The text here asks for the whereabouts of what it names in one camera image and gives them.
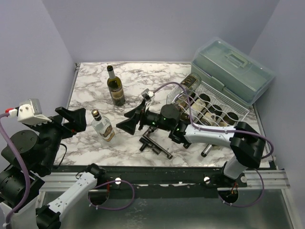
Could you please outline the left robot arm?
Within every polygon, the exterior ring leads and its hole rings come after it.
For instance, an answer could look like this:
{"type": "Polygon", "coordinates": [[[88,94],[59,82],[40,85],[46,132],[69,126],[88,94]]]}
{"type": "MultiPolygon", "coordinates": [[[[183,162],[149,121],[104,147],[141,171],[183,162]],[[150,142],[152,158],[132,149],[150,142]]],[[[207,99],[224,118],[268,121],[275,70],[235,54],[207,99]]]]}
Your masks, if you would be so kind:
{"type": "Polygon", "coordinates": [[[56,115],[30,114],[34,123],[8,136],[1,155],[9,166],[0,174],[0,207],[7,229],[58,229],[65,214],[92,188],[102,188],[106,172],[97,164],[88,165],[81,177],[61,196],[36,207],[43,178],[51,174],[61,141],[86,129],[86,110],[56,108],[56,115]]]}

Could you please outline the green wine bottle black neck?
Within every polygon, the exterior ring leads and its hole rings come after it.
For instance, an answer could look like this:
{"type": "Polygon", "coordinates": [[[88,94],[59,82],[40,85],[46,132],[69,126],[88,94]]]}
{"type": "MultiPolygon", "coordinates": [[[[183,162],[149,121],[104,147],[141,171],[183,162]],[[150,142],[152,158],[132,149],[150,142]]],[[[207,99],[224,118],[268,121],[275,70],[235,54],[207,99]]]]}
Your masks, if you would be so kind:
{"type": "Polygon", "coordinates": [[[222,109],[218,105],[211,105],[201,118],[204,125],[213,126],[217,119],[222,115],[222,109]]]}

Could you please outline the green wine bottle front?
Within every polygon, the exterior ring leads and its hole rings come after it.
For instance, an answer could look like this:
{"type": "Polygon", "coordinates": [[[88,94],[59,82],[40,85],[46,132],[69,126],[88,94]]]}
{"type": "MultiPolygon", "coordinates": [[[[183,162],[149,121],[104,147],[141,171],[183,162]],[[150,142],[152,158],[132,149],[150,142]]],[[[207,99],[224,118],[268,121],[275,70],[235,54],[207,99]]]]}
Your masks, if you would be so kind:
{"type": "Polygon", "coordinates": [[[191,105],[192,110],[192,120],[195,121],[201,111],[209,104],[210,97],[206,94],[200,94],[194,103],[191,105]]]}

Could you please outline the brown wine bottle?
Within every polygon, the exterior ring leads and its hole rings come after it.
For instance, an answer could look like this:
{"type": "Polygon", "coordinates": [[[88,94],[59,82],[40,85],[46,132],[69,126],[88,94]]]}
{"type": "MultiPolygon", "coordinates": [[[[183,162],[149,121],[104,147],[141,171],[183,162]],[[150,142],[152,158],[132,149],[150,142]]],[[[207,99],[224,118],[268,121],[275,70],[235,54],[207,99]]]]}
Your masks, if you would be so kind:
{"type": "Polygon", "coordinates": [[[179,95],[173,103],[179,112],[184,112],[188,107],[187,98],[184,94],[179,95]]]}

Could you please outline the green wine bottle silver neck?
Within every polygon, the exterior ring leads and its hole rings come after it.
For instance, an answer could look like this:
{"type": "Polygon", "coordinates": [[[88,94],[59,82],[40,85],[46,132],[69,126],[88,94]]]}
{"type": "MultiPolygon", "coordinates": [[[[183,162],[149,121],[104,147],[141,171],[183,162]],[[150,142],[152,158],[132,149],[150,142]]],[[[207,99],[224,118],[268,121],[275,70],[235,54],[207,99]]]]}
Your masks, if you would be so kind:
{"type": "MultiPolygon", "coordinates": [[[[231,126],[234,125],[239,120],[239,117],[233,113],[228,112],[220,121],[218,122],[219,126],[231,126]]],[[[201,152],[202,157],[206,157],[209,152],[215,147],[215,145],[208,144],[205,149],[201,152]]]]}

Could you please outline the green wine bottle back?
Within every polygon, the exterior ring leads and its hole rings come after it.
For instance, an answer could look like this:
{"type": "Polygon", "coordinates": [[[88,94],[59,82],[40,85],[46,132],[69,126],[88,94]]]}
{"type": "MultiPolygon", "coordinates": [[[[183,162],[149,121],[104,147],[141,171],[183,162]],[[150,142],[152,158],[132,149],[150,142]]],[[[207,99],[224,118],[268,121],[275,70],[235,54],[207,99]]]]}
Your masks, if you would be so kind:
{"type": "Polygon", "coordinates": [[[109,78],[107,80],[107,86],[115,106],[123,106],[125,104],[125,96],[122,86],[121,79],[115,75],[113,67],[111,65],[107,66],[107,72],[109,78]]]}

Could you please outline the clear glass bottle tall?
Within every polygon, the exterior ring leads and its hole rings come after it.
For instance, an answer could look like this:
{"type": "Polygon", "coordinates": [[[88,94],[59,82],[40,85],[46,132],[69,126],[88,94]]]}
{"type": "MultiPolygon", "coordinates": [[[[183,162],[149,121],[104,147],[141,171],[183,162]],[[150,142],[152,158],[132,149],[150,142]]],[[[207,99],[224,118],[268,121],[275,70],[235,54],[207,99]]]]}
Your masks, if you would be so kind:
{"type": "Polygon", "coordinates": [[[185,89],[186,93],[183,90],[181,90],[181,92],[178,93],[176,98],[181,94],[184,94],[185,96],[186,95],[191,96],[195,92],[195,90],[200,86],[201,81],[202,81],[201,77],[198,74],[190,73],[180,83],[180,85],[185,89]]]}

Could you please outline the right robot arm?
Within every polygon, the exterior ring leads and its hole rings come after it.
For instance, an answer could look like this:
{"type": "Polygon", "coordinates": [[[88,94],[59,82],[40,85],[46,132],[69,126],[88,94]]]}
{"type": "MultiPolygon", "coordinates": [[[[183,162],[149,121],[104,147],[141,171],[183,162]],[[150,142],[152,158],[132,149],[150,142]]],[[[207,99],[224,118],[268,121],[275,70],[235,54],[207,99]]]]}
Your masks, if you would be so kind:
{"type": "Polygon", "coordinates": [[[181,114],[173,104],[164,105],[159,113],[146,108],[146,102],[125,113],[126,120],[117,128],[133,135],[144,125],[169,132],[169,138],[178,143],[207,143],[229,148],[234,156],[225,163],[219,175],[220,183],[230,187],[246,169],[260,166],[265,139],[248,123],[238,122],[234,126],[206,126],[181,120],[181,114]]]}

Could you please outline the clear bottle gold cap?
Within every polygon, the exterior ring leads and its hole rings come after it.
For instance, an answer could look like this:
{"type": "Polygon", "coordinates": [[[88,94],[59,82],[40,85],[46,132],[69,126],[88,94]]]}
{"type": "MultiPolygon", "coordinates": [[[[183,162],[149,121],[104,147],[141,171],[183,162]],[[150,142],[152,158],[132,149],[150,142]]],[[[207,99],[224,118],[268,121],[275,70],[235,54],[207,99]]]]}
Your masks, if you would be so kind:
{"type": "Polygon", "coordinates": [[[110,120],[102,115],[97,109],[93,109],[91,114],[93,116],[93,121],[91,123],[93,129],[105,142],[110,142],[115,136],[110,120]]]}

